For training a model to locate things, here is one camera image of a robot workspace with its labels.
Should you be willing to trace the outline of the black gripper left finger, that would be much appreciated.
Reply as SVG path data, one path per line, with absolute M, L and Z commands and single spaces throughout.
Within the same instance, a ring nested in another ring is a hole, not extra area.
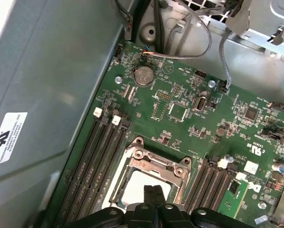
M 152 228 L 155 219 L 155 186 L 144 186 L 144 202 L 135 203 L 126 212 L 108 207 L 71 224 L 73 228 Z

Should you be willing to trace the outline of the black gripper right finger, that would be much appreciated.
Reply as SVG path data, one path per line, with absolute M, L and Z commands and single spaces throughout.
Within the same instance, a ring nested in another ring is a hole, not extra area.
M 166 203 L 161 186 L 155 185 L 155 202 L 164 228 L 247 228 L 248 225 L 207 208 L 196 208 L 190 214 L 177 205 Z

